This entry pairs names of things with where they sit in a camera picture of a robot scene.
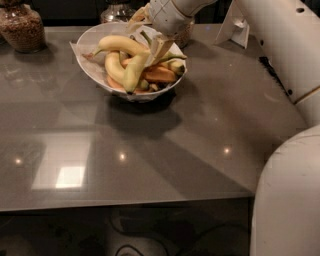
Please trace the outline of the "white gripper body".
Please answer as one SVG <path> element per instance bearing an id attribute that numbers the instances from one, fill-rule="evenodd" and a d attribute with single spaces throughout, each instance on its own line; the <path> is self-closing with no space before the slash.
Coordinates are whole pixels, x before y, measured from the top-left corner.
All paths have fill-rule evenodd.
<path id="1" fill-rule="evenodd" d="M 166 36 L 174 36 L 193 19 L 189 0 L 150 0 L 152 26 Z"/>

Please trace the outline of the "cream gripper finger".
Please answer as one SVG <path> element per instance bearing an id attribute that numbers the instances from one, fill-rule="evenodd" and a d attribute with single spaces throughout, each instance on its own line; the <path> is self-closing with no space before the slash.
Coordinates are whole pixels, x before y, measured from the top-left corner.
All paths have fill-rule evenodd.
<path id="1" fill-rule="evenodd" d="M 147 65 L 151 66 L 157 63 L 169 51 L 173 43 L 174 40 L 165 35 L 156 34 L 153 36 Z"/>
<path id="2" fill-rule="evenodd" d="M 145 6 L 139 8 L 133 14 L 133 16 L 130 18 L 126 26 L 127 33 L 133 33 L 141 26 L 152 24 L 150 14 L 149 14 L 149 9 L 150 9 L 150 4 L 147 3 Z"/>

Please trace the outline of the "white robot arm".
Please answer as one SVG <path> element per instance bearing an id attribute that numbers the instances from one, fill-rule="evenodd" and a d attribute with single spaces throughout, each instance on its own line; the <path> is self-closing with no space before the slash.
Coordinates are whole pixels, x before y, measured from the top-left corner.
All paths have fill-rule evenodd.
<path id="1" fill-rule="evenodd" d="M 245 250 L 226 231 L 214 241 L 225 256 L 319 256 L 319 74 L 320 21 L 309 0 L 232 0 L 218 25 L 199 25 L 196 35 L 213 46 L 243 49 L 254 37 L 260 61 L 281 97 L 262 87 L 261 75 L 243 64 L 232 74 L 221 60 L 219 86 L 215 61 L 205 55 L 192 62 L 199 84 L 212 88 L 210 100 L 226 96 L 229 114 L 224 131 L 233 131 L 249 149 L 269 144 L 270 156 L 254 170 L 237 160 L 232 181 L 243 186 L 250 177 L 254 198 L 251 234 Z"/>

